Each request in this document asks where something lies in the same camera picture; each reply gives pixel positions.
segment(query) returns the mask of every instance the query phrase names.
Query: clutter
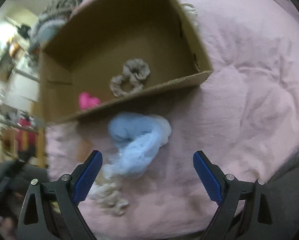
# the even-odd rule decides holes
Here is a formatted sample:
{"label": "clutter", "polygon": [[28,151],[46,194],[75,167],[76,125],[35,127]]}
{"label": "clutter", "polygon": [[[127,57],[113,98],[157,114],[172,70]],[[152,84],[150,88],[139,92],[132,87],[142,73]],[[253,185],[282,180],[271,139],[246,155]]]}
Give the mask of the clutter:
{"label": "clutter", "polygon": [[30,30],[30,26],[26,24],[21,24],[21,27],[16,26],[17,33],[22,36],[23,39],[27,40],[29,38],[28,31]]}
{"label": "clutter", "polygon": [[[20,127],[31,127],[30,117],[21,116],[18,120]],[[3,128],[1,130],[0,141],[3,149],[8,152],[12,152],[17,142],[17,150],[19,152],[26,151],[29,145],[36,145],[37,134],[34,132],[27,132],[14,128]]]}
{"label": "clutter", "polygon": [[11,58],[13,58],[16,54],[16,52],[20,49],[20,46],[18,43],[13,43],[11,44],[10,48],[9,48],[9,55]]}
{"label": "clutter", "polygon": [[[123,65],[123,72],[120,75],[111,78],[110,88],[116,97],[132,94],[143,89],[143,84],[140,80],[145,80],[150,74],[150,68],[146,62],[139,58],[130,59]],[[129,80],[134,87],[131,91],[125,92],[122,90],[122,83]]]}
{"label": "clutter", "polygon": [[112,164],[104,165],[106,179],[141,177],[171,135],[171,126],[165,118],[128,112],[115,116],[108,130],[118,153]]}
{"label": "clutter", "polygon": [[23,54],[21,59],[16,63],[13,72],[18,73],[24,77],[39,81],[40,66],[38,64],[37,54]]}
{"label": "clutter", "polygon": [[81,110],[98,106],[100,103],[100,99],[92,97],[89,93],[83,92],[79,95],[79,106]]}
{"label": "clutter", "polygon": [[11,76],[11,73],[12,73],[12,70],[8,70],[8,69],[2,70],[2,72],[0,73],[0,80],[4,83],[7,83],[8,79]]}

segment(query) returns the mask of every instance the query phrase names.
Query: cardboard box flap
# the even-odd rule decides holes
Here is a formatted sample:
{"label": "cardboard box flap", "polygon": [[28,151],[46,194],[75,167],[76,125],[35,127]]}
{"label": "cardboard box flap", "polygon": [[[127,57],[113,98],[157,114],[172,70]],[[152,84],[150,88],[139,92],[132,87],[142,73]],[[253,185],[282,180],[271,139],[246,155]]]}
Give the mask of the cardboard box flap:
{"label": "cardboard box flap", "polygon": [[[155,87],[150,87],[144,90],[141,90],[140,92],[137,92],[135,94],[130,94],[127,95],[126,97],[120,97],[111,101],[108,101],[106,103],[102,103],[101,105],[90,108],[87,110],[83,111],[77,111],[75,114],[72,114],[70,116],[65,116],[63,118],[58,119],[56,122],[57,123],[62,123],[62,122],[68,122],[68,121],[73,121],[77,120],[80,118],[85,118],[89,116],[90,114],[93,114],[93,118],[103,118],[111,114],[117,114],[118,112],[121,111],[133,111],[133,102],[130,102],[133,99],[139,98],[140,95],[143,96],[151,96],[157,94],[158,91],[160,93],[163,92],[168,92],[170,90],[176,90],[176,89],[181,89],[185,87],[192,87],[192,86],[197,86],[201,84],[203,81],[205,81],[209,75],[211,74],[212,71],[203,71],[201,73],[194,74],[192,76],[187,76],[183,77],[180,79],[172,80],[170,82],[166,82],[164,84],[156,85]],[[123,105],[120,107],[122,103],[125,102],[130,102],[128,105]]]}

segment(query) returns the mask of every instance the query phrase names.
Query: pink blanket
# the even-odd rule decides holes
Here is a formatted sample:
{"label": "pink blanket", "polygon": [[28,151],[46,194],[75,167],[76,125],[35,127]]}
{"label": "pink blanket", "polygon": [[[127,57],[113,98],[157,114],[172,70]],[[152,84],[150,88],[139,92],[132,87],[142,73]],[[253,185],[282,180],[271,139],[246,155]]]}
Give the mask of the pink blanket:
{"label": "pink blanket", "polygon": [[[104,214],[90,199],[80,203],[97,235],[163,239],[206,228],[217,206],[193,168],[197,150],[224,173],[266,181],[299,147],[299,14],[293,5],[179,1],[197,8],[199,34],[215,71],[198,88],[153,97],[133,110],[165,117],[172,134],[143,177],[124,181],[131,203],[125,215]],[[113,152],[108,120],[47,129],[51,179],[74,169],[80,137],[104,155]]]}

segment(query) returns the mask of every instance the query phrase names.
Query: blue yarn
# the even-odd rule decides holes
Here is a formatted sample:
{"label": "blue yarn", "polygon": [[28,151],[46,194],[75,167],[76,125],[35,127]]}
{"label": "blue yarn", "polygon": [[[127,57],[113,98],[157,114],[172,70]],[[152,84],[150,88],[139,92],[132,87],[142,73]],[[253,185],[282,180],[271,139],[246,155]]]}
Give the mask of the blue yarn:
{"label": "blue yarn", "polygon": [[163,142],[163,129],[152,117],[122,112],[108,125],[119,157],[115,159],[110,173],[138,178],[152,162]]}

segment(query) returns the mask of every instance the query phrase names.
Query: gray knit scrunchie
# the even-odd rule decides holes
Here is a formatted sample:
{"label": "gray knit scrunchie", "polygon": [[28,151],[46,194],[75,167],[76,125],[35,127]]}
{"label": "gray knit scrunchie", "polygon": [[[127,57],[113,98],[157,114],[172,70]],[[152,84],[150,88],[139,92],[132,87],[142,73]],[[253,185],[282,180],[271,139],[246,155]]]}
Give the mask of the gray knit scrunchie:
{"label": "gray knit scrunchie", "polygon": [[[143,84],[140,80],[145,80],[149,74],[150,67],[146,62],[139,58],[129,59],[123,65],[122,74],[111,78],[110,89],[116,97],[135,93],[143,89]],[[126,82],[127,80],[129,80],[134,87],[129,92],[125,92],[121,88],[123,82]]]}

